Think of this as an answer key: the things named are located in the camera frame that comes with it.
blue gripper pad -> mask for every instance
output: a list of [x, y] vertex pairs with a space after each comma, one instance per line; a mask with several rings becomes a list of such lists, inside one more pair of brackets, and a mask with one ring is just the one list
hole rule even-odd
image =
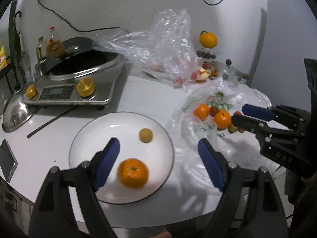
[[257, 119], [261, 119], [264, 121], [271, 121], [275, 119], [275, 114], [267, 108], [256, 107], [249, 104], [245, 104], [242, 107], [243, 114], [247, 116], [252, 116]]
[[214, 151], [207, 139], [198, 142], [198, 154], [213, 185], [223, 192], [227, 185], [227, 160], [221, 153]]
[[103, 187], [106, 183], [106, 180], [110, 174], [112, 166], [115, 163], [120, 152], [120, 142], [117, 138], [112, 138], [104, 150], [101, 153], [105, 153], [97, 172], [96, 172], [96, 181], [94, 188], [97, 191], [100, 187]]

smartphone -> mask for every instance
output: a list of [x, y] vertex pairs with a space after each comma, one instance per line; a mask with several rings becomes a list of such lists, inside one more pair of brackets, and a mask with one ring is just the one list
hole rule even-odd
[[7, 182], [10, 182], [17, 166], [18, 162], [16, 161], [8, 142], [4, 139], [0, 146], [0, 167]]

plate of fruit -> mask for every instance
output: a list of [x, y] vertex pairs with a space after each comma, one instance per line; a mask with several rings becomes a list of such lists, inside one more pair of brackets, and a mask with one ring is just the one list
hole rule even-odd
[[156, 192], [167, 180], [174, 162], [174, 148], [166, 130], [144, 115], [118, 112], [92, 120], [76, 135], [69, 166], [91, 160], [109, 140], [120, 141], [120, 153], [108, 179], [97, 192], [111, 204], [137, 202]]

hand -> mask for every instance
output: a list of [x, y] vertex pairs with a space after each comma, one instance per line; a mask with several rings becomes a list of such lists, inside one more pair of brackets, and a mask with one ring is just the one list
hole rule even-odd
[[149, 238], [172, 238], [172, 235], [170, 232], [164, 232], [164, 233], [158, 234], [157, 236], [152, 236]]

plastic bag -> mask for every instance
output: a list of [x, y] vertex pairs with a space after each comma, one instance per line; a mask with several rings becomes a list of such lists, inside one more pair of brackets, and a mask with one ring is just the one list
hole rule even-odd
[[[225, 108], [231, 115], [235, 111], [241, 112], [244, 104], [259, 107], [271, 106], [270, 100], [263, 93], [250, 89], [246, 85], [233, 87], [228, 81], [219, 78], [213, 82], [212, 87], [199, 88], [173, 112], [166, 125], [175, 149], [175, 173], [190, 192], [219, 195], [220, 191], [214, 187], [208, 173], [197, 153], [196, 146], [190, 144], [193, 140], [190, 132], [183, 132], [190, 124], [186, 119], [193, 114], [197, 105], [206, 103]], [[280, 127], [275, 122], [270, 122], [271, 127]], [[235, 161], [243, 168], [257, 170], [260, 166], [266, 166], [273, 173], [278, 164], [260, 155], [260, 145], [255, 135], [250, 132], [230, 133], [228, 130], [217, 131], [217, 138], [207, 138], [213, 148], [221, 152], [228, 161]]]
[[127, 33], [122, 30], [111, 37], [99, 34], [93, 49], [120, 53], [161, 82], [183, 87], [200, 74], [190, 40], [190, 26], [186, 9], [164, 10], [156, 16], [150, 31]]
[[194, 116], [193, 111], [201, 102], [193, 103], [183, 116], [181, 123], [181, 136], [186, 144], [193, 150], [197, 149], [198, 141], [206, 138], [210, 144], [217, 144], [217, 125], [212, 116], [208, 116], [204, 121]]

